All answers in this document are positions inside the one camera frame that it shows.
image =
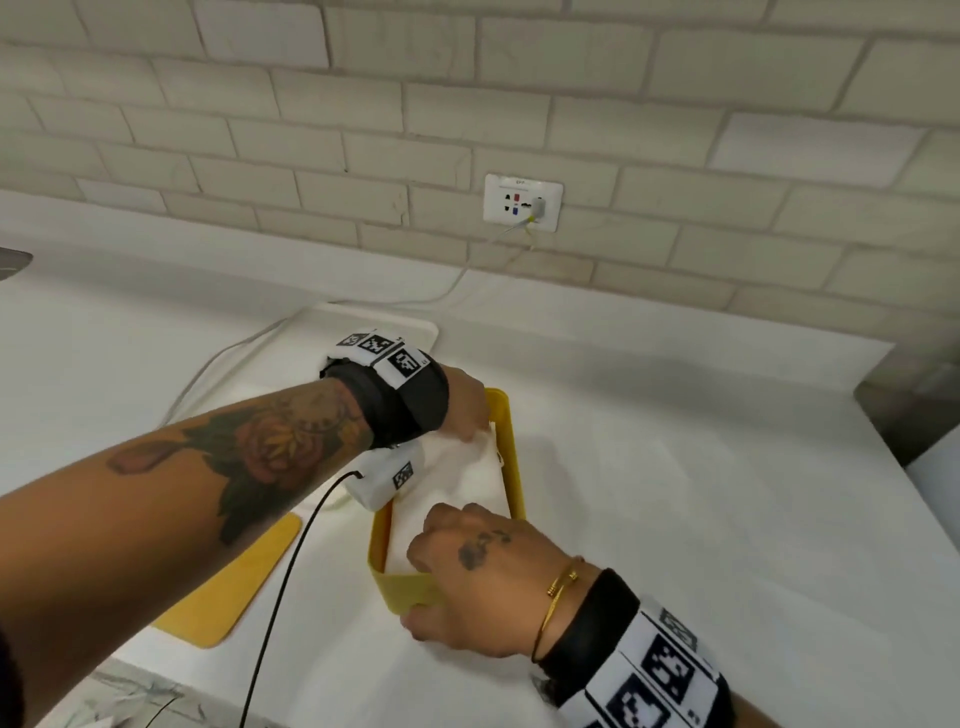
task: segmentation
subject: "yellow container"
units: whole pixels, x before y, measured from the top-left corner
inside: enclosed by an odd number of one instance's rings
[[[496,448],[503,458],[503,484],[507,489],[507,503],[510,515],[515,519],[526,519],[523,508],[523,488],[520,485],[520,469],[516,463],[516,445],[514,444],[514,426],[510,420],[510,399],[499,389],[487,390],[487,404],[490,405],[490,420],[496,425]],[[388,574],[383,572],[387,561],[387,544],[390,542],[390,519],[393,515],[393,502],[387,503],[373,516],[373,530],[370,535],[370,550],[367,563],[373,581],[387,603],[387,609],[395,615],[406,614],[414,604],[436,604],[443,597],[428,573]]]

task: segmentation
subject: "wall socket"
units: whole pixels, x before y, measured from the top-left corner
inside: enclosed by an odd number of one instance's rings
[[[556,232],[560,222],[560,207],[564,201],[562,184],[487,175],[483,198],[484,222],[516,225],[530,216],[537,198],[542,198],[546,203],[546,211],[540,220],[530,224],[530,229]]]

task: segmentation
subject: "hand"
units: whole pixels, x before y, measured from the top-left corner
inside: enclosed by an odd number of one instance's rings
[[[449,406],[440,432],[453,435],[468,443],[478,429],[490,428],[490,408],[483,382],[474,379],[462,369],[446,367],[446,381],[450,388]]]
[[[401,622],[421,641],[440,642],[490,657],[531,657],[550,606],[546,590],[571,557],[526,521],[513,521],[472,503],[463,510],[435,505],[407,558],[429,571],[444,595],[416,606]],[[577,566],[580,578],[564,589],[537,650],[543,657],[564,633],[600,570]]]

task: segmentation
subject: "hand tattoo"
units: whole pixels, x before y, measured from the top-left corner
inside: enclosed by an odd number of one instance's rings
[[[333,379],[215,414],[181,432],[181,442],[140,442],[114,453],[107,465],[117,474],[136,475],[181,450],[202,452],[206,466],[227,479],[218,513],[226,518],[220,530],[225,546],[299,500],[323,462],[345,449],[359,453],[373,437],[353,396]]]
[[[509,533],[501,531],[499,528],[495,528],[490,533],[482,531],[477,534],[475,539],[467,541],[460,546],[460,550],[457,551],[457,557],[460,559],[460,564],[464,569],[473,571],[479,569],[487,562],[487,546],[489,544],[497,541],[505,546],[512,540],[513,537]]]

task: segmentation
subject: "gold bracelet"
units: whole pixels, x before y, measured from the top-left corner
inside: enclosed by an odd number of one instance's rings
[[[543,617],[543,622],[540,624],[540,631],[537,633],[537,638],[534,640],[534,650],[530,653],[530,660],[534,664],[537,662],[537,650],[540,649],[540,640],[543,639],[543,632],[546,631],[546,625],[549,624],[553,618],[553,613],[557,611],[557,604],[560,603],[560,597],[564,593],[564,589],[580,578],[580,574],[577,573],[575,567],[583,561],[583,556],[574,557],[573,561],[566,566],[564,572],[554,579],[553,584],[546,590],[546,595],[551,598],[551,601],[550,607]]]

